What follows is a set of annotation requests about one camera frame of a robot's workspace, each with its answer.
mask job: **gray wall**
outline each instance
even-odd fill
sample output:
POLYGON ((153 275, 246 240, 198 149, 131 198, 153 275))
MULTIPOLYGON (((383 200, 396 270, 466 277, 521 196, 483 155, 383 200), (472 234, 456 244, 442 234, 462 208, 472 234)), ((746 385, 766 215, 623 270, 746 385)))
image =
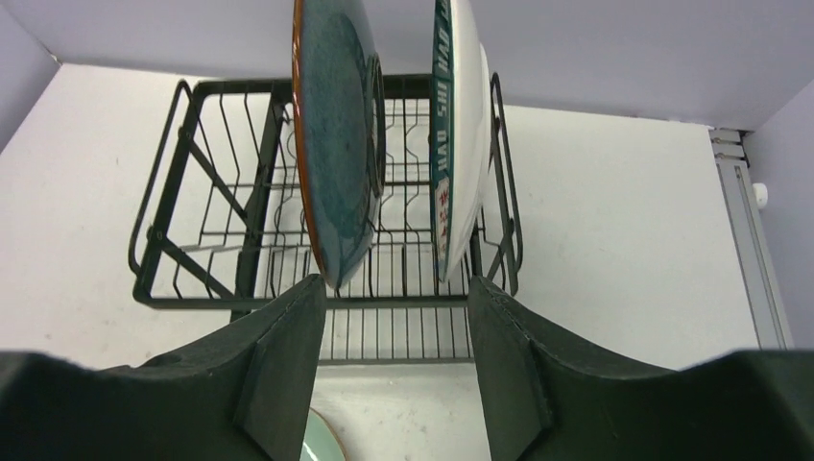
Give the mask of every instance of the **gray wall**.
MULTIPOLYGON (((434 0, 364 0, 387 73, 429 69, 434 0)), ((0 0, 66 62, 290 75, 293 0, 0 0)), ((814 78, 811 0, 471 0, 511 103, 753 129, 814 78)))
POLYGON ((0 152, 59 65, 0 5, 0 152))
POLYGON ((761 212, 795 346, 814 348, 814 82, 747 137, 761 212))

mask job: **plate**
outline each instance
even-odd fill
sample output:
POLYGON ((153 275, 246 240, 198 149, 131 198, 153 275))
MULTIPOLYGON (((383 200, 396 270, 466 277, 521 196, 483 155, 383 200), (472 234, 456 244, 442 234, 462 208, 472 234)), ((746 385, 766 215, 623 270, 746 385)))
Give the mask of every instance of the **plate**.
POLYGON ((446 281, 464 257, 489 176, 489 65, 467 0, 436 1, 433 44, 430 206, 446 281))
POLYGON ((384 88, 361 0, 296 0, 292 73, 305 223, 339 288, 371 245, 384 188, 384 88))
POLYGON ((313 408, 308 411, 299 461, 346 461, 345 447, 331 426, 313 408))

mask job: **white plate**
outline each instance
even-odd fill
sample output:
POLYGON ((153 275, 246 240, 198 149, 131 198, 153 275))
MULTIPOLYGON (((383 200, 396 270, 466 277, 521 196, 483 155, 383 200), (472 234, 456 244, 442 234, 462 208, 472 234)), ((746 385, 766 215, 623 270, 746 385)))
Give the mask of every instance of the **white plate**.
POLYGON ((430 200, 441 281, 464 257, 480 211, 489 175, 490 94, 489 66, 471 5, 468 0, 437 0, 430 200))

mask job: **dish rack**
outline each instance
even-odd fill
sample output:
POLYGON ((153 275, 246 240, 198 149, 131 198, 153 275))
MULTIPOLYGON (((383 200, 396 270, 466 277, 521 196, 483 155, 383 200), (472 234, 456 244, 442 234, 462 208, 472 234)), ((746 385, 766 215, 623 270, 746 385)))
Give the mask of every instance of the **dish rack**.
MULTIPOLYGON (((448 282, 435 278, 431 82, 430 75, 384 78, 383 203, 362 267, 347 286, 329 290, 322 363, 471 360, 471 277, 517 292, 523 238, 497 74, 495 187, 485 193, 464 260, 448 282)), ((137 301, 156 309, 227 309, 233 321, 319 272, 299 194, 291 102, 290 80, 203 81, 194 89, 179 82, 128 249, 137 301), (153 216, 149 225, 145 216, 153 216)))

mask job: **light green plate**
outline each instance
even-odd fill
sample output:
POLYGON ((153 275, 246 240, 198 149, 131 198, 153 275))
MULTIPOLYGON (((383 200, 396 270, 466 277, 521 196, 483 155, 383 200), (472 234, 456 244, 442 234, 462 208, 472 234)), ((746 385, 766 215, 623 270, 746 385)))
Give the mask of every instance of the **light green plate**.
POLYGON ((313 409, 308 411, 299 461, 347 461, 339 438, 325 419, 313 409))

